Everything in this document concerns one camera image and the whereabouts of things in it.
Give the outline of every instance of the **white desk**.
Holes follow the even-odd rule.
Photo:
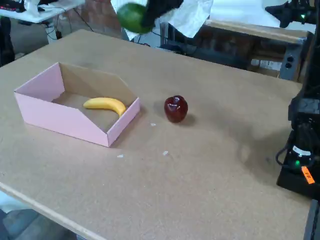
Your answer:
[[[53,17],[58,16],[70,9],[74,9],[85,3],[85,0],[59,0],[57,2],[50,3],[49,5],[40,5],[45,11],[39,12],[38,16],[34,16],[31,13],[25,12],[15,12],[0,9],[0,16],[8,17],[12,19],[27,21],[35,24],[42,23],[43,21],[48,21],[49,24],[46,27],[46,32],[48,34],[48,42],[54,42],[56,39],[55,25],[53,22]]]

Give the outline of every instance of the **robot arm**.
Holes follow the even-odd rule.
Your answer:
[[[184,0],[149,0],[141,25],[143,27],[152,26],[157,18],[172,9],[179,8],[183,1]]]

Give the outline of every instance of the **orange label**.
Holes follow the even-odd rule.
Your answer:
[[[303,175],[304,175],[305,179],[307,180],[308,184],[314,184],[315,180],[311,176],[311,173],[309,172],[309,169],[306,166],[302,166],[301,170],[302,170]]]

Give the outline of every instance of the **desk leg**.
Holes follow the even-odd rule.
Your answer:
[[[45,27],[45,31],[46,31],[46,37],[48,38],[49,44],[52,44],[55,41],[57,41],[55,24],[54,24],[54,21],[52,19],[49,20],[49,23]]]

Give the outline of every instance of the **brick wall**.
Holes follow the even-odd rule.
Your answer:
[[[85,4],[76,10],[93,28],[107,27],[121,32],[120,23],[110,0],[85,0]],[[82,21],[74,11],[69,11],[69,17],[72,22]]]

